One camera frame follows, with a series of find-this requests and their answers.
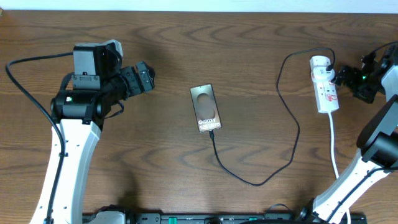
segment wooden table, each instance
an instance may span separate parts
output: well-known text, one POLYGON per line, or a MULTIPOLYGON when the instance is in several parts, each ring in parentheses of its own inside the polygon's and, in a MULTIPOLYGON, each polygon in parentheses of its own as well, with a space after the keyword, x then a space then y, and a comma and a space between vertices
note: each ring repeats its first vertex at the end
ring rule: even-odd
MULTIPOLYGON (((224 173, 207 133, 195 124, 189 88, 212 83, 223 120, 216 143, 224 165, 260 182, 287 163, 297 127, 275 82, 289 53, 331 47, 341 65, 398 39, 398 17, 364 14, 5 11, 0 17, 0 64, 72 51, 78 42, 119 40, 123 64, 145 60, 156 87, 130 98, 106 120, 91 161, 85 212, 119 204, 165 213, 263 212, 274 203, 300 210, 335 180, 328 116, 318 114, 309 77, 313 52, 291 58, 280 89, 301 125, 294 161, 262 187, 224 173)), ((16 78, 48 110, 72 57, 27 62, 16 78)), ((50 124, 0 71, 0 223, 27 223, 40 197, 50 155, 50 124)), ((356 138, 385 103, 372 105, 338 89, 333 113, 336 160, 342 172, 356 138)), ((398 177, 378 182, 351 208, 369 223, 398 221, 398 177)))

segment plug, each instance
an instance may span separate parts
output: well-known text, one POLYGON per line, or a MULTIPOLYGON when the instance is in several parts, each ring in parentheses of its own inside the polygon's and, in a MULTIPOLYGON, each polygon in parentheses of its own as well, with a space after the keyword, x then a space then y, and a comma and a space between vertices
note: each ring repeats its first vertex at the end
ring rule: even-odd
POLYGON ((339 108, 336 86, 331 80, 335 77, 335 71, 329 70, 332 66, 330 59, 317 55, 311 58, 311 79, 315 90, 315 98, 319 113, 328 113, 339 108))

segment white plug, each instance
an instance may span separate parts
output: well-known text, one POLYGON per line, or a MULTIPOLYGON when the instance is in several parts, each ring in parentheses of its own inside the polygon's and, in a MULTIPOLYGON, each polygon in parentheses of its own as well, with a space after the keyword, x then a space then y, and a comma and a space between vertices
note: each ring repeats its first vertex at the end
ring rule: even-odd
POLYGON ((328 113, 339 108, 336 86, 330 81, 335 77, 335 71, 327 71, 329 65, 330 59, 325 56, 314 56, 310 60, 311 79, 319 113, 328 113))

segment silver rectangular device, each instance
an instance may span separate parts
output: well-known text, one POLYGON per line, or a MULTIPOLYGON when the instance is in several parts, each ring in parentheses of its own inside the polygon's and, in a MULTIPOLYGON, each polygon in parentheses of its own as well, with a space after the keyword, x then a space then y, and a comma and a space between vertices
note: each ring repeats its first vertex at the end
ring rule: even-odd
POLYGON ((193 109, 197 117, 199 132, 222 127, 216 98, 211 84, 191 88, 193 109))

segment white power strip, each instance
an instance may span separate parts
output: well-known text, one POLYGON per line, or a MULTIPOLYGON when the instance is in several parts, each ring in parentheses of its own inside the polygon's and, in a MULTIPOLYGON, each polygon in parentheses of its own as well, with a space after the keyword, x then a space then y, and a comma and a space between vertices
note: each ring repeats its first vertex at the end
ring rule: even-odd
POLYGON ((339 108, 336 86, 330 81, 335 77, 335 71, 327 71, 329 65, 330 59, 325 56, 314 56, 310 60, 311 79, 319 113, 329 113, 339 108))

